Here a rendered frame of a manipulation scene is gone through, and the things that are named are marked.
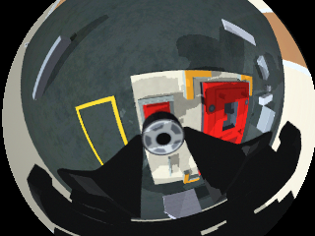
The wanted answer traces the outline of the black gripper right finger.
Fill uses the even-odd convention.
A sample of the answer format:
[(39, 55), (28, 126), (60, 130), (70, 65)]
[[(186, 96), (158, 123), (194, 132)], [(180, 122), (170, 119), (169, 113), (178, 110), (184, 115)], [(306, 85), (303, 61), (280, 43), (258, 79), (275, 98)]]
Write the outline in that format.
[(249, 157), (266, 147), (272, 138), (271, 131), (249, 142), (233, 143), (210, 137), (202, 131), (184, 127), (186, 146), (200, 170), (202, 180), (214, 204), (227, 198), (225, 193), (236, 181)]

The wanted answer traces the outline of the grey wheel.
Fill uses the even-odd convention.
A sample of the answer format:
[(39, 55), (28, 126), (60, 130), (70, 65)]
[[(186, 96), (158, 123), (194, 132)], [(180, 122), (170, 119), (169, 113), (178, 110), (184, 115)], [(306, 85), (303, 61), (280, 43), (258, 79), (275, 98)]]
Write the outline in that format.
[[(162, 133), (166, 133), (165, 137), (158, 136)], [(143, 122), (141, 142), (148, 153), (175, 153), (181, 149), (184, 141), (185, 131), (169, 111), (155, 111)]]

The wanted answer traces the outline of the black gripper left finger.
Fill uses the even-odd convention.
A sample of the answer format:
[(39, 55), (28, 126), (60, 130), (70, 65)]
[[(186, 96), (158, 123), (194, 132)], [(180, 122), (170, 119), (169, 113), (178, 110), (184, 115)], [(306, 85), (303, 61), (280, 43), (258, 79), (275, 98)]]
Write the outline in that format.
[(95, 170), (59, 169), (71, 189), (104, 197), (134, 219), (141, 217), (142, 166), (145, 154), (141, 135), (135, 135), (109, 161)]

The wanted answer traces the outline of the yellow rectangular outline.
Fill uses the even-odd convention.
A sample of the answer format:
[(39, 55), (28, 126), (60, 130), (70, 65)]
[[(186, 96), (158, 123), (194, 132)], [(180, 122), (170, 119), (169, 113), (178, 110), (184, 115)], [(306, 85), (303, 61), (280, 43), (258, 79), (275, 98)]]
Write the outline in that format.
[[(78, 111), (78, 115), (79, 115), (79, 121), (80, 121), (80, 123), (82, 123), (82, 127), (83, 127), (83, 130), (84, 130), (84, 133), (86, 133), (86, 137), (88, 138), (87, 130), (86, 130), (86, 127), (84, 127), (84, 125), (83, 125), (83, 121), (82, 121), (82, 117), (80, 117), (79, 109), (83, 109), (83, 107), (95, 105), (95, 103), (102, 103), (102, 102), (107, 102), (107, 101), (111, 101), (111, 106), (113, 106), (115, 119), (117, 119), (119, 131), (121, 131), (123, 142), (125, 142), (125, 145), (127, 145), (125, 134), (123, 134), (121, 118), (119, 118), (119, 114), (118, 114), (118, 111), (117, 111), (117, 103), (115, 103), (115, 101), (114, 101), (114, 95), (111, 95), (110, 97), (107, 97), (107, 98), (98, 99), (97, 101), (83, 103), (83, 105), (80, 105), (80, 106), (76, 107), (76, 111)], [(90, 138), (88, 138), (88, 142), (90, 142), (90, 145), (91, 145), (92, 149), (94, 150), (95, 157), (97, 157), (99, 162), (101, 162), (101, 165), (103, 165), (102, 161), (101, 161), (101, 158), (99, 158), (98, 154), (95, 153), (95, 147), (94, 147), (94, 145), (92, 145), (92, 142), (91, 142)]]

